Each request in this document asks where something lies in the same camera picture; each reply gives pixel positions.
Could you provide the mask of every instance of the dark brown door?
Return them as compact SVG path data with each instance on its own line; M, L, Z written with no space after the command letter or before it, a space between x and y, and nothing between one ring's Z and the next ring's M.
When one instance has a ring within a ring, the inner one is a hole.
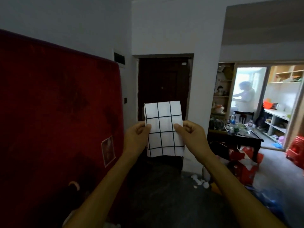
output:
M143 104L180 101L185 120L189 92L188 57L140 58L138 72L138 120L143 120Z

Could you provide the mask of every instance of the grid-patterned paper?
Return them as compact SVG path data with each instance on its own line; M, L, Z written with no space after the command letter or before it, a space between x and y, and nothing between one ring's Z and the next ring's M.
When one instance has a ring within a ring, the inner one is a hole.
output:
M144 104L145 124L151 124L147 141L148 157L184 156L184 143L173 124L183 126L180 101Z

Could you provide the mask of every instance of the red plastic stool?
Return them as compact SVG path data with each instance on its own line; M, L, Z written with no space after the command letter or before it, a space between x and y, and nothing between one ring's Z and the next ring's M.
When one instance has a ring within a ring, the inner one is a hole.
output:
M297 136L286 151L286 158L304 169L304 137Z

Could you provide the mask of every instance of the person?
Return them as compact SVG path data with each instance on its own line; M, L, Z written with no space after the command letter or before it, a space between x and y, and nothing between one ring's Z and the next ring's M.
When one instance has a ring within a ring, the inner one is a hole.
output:
M241 227L286 227L218 160L209 148L203 127L184 121L183 126L174 124L174 128L190 152L209 171ZM124 178L146 146L150 129L150 124L145 126L145 122L139 122L126 131L123 154L64 228L103 226Z
M241 82L240 89L243 90L243 92L239 94L234 94L233 97L241 97L241 99L232 98L232 100L236 102L236 106L239 107L238 111L253 112L255 91L252 88L251 82Z

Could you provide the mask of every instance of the forearm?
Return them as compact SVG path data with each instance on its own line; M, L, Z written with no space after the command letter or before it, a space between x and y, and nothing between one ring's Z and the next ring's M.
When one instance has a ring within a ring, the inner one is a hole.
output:
M198 157L228 200L241 227L285 227L264 207L214 155Z
M111 205L136 158L122 154L65 228L102 227Z

